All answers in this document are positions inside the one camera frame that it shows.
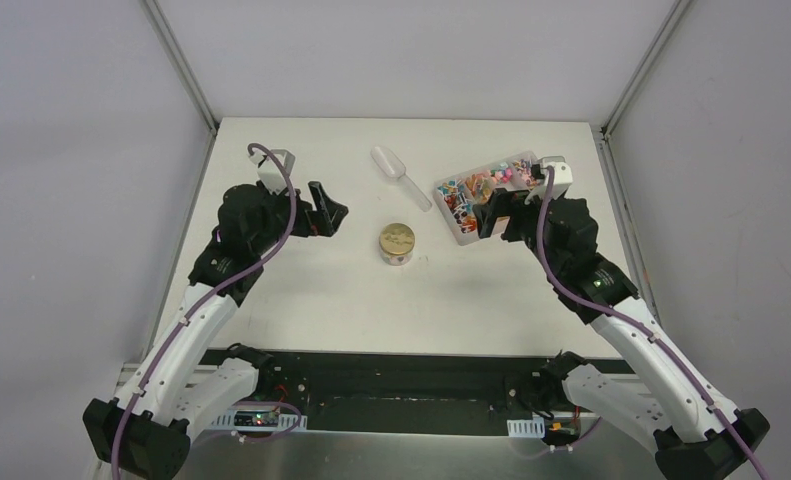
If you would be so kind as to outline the clear plastic scoop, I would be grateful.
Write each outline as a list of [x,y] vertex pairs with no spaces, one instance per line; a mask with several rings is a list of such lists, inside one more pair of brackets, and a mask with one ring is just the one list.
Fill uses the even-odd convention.
[[374,146],[370,155],[379,170],[416,204],[423,212],[428,212],[432,204],[427,195],[407,174],[406,165],[389,148],[384,146]]

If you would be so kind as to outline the clear plastic jar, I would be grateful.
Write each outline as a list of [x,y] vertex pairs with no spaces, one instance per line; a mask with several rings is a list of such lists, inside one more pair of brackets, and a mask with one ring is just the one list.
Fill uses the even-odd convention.
[[380,247],[380,255],[383,261],[390,266],[403,266],[407,264],[413,256],[413,249],[390,249],[388,247]]

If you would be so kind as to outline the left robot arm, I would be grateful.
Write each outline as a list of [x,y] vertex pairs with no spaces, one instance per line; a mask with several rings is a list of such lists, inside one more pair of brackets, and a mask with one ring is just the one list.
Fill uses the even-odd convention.
[[332,237],[349,213],[317,181],[311,201],[262,182],[229,188],[217,224],[194,262],[171,324],[112,399],[92,400],[83,423],[97,457],[118,478],[172,479],[194,441],[245,397],[268,402],[276,378],[266,354],[230,358],[195,387],[187,383],[212,340],[235,315],[272,258],[291,237]]

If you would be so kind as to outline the wooden jar lid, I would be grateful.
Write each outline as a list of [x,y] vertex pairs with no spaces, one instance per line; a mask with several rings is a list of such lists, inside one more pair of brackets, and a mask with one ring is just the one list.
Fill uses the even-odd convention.
[[379,234],[379,247],[384,246],[394,249],[414,249],[415,233],[406,224],[390,223]]

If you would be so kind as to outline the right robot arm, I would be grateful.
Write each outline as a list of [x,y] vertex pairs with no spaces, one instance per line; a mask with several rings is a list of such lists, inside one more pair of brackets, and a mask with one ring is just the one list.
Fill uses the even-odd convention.
[[575,406],[633,438],[668,479],[724,479],[744,464],[767,477],[756,451],[766,417],[740,408],[679,350],[624,272],[600,254],[599,227],[583,199],[530,198],[495,191],[474,209],[477,233],[523,242],[537,257],[560,302],[605,339],[648,390],[640,396],[595,364],[563,352],[543,366],[521,403],[545,414]]

